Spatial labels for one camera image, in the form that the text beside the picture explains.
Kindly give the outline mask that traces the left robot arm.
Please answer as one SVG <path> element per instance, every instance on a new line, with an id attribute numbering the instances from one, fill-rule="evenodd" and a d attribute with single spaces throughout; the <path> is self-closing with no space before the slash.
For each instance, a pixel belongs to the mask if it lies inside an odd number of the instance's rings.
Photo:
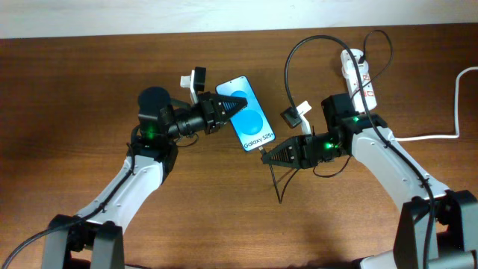
<path id="1" fill-rule="evenodd" d="M 49 224 L 43 268 L 126 268 L 123 235 L 148 196 L 172 171 L 178 141 L 211 134 L 247 105 L 243 97 L 201 93 L 194 105 L 175 100 L 162 87 L 138 96 L 139 125 L 131 132 L 124 164 L 115 178 L 76 216 Z"/>

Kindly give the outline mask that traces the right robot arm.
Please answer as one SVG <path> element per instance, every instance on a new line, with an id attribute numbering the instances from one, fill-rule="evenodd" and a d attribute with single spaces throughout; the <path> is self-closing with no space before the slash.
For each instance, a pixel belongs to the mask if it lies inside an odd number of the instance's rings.
<path id="1" fill-rule="evenodd" d="M 360 114 L 345 93 L 321 102 L 328 131 L 290 137 L 262 154 L 265 164 L 308 169 L 348 155 L 380 182 L 400 211 L 392 250 L 355 268 L 476 268 L 477 199 L 429 175 L 377 114 Z"/>

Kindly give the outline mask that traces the blue Galaxy smartphone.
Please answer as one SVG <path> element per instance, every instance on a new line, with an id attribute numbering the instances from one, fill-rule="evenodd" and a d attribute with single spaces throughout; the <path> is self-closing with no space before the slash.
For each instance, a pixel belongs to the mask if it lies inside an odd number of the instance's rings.
<path id="1" fill-rule="evenodd" d="M 245 152 L 276 139 L 254 90 L 246 76 L 242 75 L 216 86 L 220 95 L 245 98 L 247 106 L 231 118 L 238 140 Z"/>

